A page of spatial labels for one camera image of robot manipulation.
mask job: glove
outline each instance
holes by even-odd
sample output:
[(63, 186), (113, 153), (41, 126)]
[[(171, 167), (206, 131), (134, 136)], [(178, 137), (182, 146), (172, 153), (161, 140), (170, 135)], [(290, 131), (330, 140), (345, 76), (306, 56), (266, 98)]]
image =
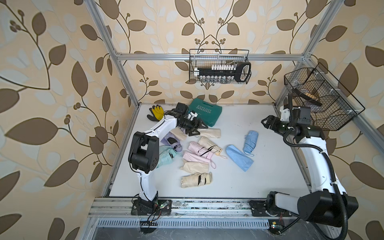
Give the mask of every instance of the glove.
[(151, 121), (158, 122), (164, 117), (164, 110), (159, 105), (153, 105), (152, 108), (149, 109), (149, 111), (152, 113), (152, 116), (147, 115), (147, 118)]

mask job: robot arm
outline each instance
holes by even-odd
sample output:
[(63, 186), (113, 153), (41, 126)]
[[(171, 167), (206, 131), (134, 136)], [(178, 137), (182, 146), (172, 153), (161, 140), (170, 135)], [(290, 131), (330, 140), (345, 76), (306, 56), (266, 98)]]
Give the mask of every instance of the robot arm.
[[(290, 96), (288, 102), (289, 104), (280, 109), (281, 119), (270, 115), (262, 121), (262, 124), (265, 128), (282, 135), (287, 145), (301, 147), (310, 173), (312, 193), (294, 197), (270, 192), (265, 204), (266, 210), (271, 212), (288, 210), (301, 219), (312, 222), (316, 228), (318, 228), (316, 223), (343, 227), (337, 239), (344, 239), (348, 229), (348, 218), (357, 210), (358, 202), (355, 197), (347, 195), (334, 173), (324, 133), (321, 127), (310, 125), (310, 108), (292, 106)], [(288, 135), (293, 135), (298, 144), (288, 142)]]
[(157, 190), (152, 170), (159, 161), (159, 140), (177, 126), (184, 128), (189, 136), (199, 135), (197, 129), (208, 126), (196, 116), (188, 113), (187, 105), (178, 103), (175, 109), (165, 112), (163, 119), (155, 126), (133, 134), (128, 161), (140, 181), (139, 204), (142, 212), (150, 214), (157, 207)]

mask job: black cable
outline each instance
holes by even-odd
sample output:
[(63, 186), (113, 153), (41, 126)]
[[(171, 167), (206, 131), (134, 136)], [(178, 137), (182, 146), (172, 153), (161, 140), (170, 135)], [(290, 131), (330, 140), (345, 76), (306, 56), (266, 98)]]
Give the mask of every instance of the black cable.
[(288, 228), (292, 227), (295, 223), (297, 223), (301, 218), (300, 217), (297, 217), (293, 222), (291, 222), (290, 224), (288, 224), (285, 228), (283, 228), (281, 231), (278, 231), (275, 235), (279, 235), (279, 234), (282, 234), (283, 232), (285, 232)]
[(137, 196), (139, 196), (139, 193), (136, 194), (135, 196), (133, 196), (133, 198), (131, 199), (132, 204), (133, 204), (133, 199), (134, 199), (135, 197), (137, 197)]
[[(289, 129), (288, 131), (286, 131), (284, 133), (284, 136), (283, 136), (284, 143), (287, 144), (290, 147), (311, 147), (311, 148), (314, 148), (314, 149), (318, 150), (323, 155), (323, 157), (325, 158), (325, 161), (328, 164), (329, 174), (331, 176), (331, 181), (332, 182), (336, 182), (336, 175), (335, 175), (335, 172), (333, 170), (332, 162), (329, 159), (328, 155), (323, 151), (322, 148), (320, 148), (320, 147), (318, 147), (316, 145), (312, 145), (312, 144), (294, 144), (294, 143), (288, 142), (287, 137), (288, 137), (289, 133), (294, 131), (294, 130), (295, 130), (294, 128), (291, 128), (291, 129)], [(327, 240), (331, 240), (331, 239), (344, 240), (347, 237), (347, 233), (348, 233), (348, 215), (347, 215), (347, 210), (345, 208), (343, 198), (341, 197), (339, 187), (335, 183), (333, 183), (332, 186), (333, 186), (333, 189), (335, 191), (335, 195), (336, 195), (336, 199), (337, 199), (337, 204), (338, 204), (338, 207), (340, 209), (341, 216), (342, 216), (342, 227), (341, 227), (341, 231), (340, 231), (339, 236), (337, 238), (330, 238), (319, 228), (319, 226), (316, 223), (312, 223), (312, 225), (316, 228), (316, 230), (320, 233), (320, 235), (323, 238), (327, 239)]]

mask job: floral wallpaper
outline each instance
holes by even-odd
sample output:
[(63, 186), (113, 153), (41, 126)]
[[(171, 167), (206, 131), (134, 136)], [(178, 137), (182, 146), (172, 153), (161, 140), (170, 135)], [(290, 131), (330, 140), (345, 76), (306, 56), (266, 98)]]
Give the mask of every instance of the floral wallpaper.
[(202, 83), (189, 79), (185, 62), (126, 61), (124, 67), (142, 103), (186, 103), (194, 98), (217, 104), (273, 103), (284, 87), (283, 76), (291, 61), (251, 61), (248, 84)]
[[(339, 78), (345, 88), (335, 83), (347, 96), (356, 96), (366, 107), (362, 115), (384, 135), (383, 50), (384, 2), (345, 0), (312, 58)], [(341, 183), (359, 202), (349, 238), (384, 239), (384, 157), (353, 122), (330, 132), (327, 148)]]
[(96, 0), (122, 53), (302, 53), (328, 0)]
[(80, 1), (0, 0), (0, 22), (0, 239), (76, 239), (130, 97)]

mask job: black wire basket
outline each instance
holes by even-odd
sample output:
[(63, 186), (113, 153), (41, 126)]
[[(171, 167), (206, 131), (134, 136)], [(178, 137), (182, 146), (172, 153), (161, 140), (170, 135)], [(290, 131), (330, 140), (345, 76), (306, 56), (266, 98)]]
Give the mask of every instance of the black wire basket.
[(251, 77), (249, 50), (190, 49), (189, 82), (247, 84)]
[[(311, 108), (312, 125), (337, 131), (365, 107), (326, 67), (319, 64), (315, 68), (301, 68), (285, 74), (284, 85), (297, 105)], [(338, 87), (328, 82), (324, 70), (337, 80)]]

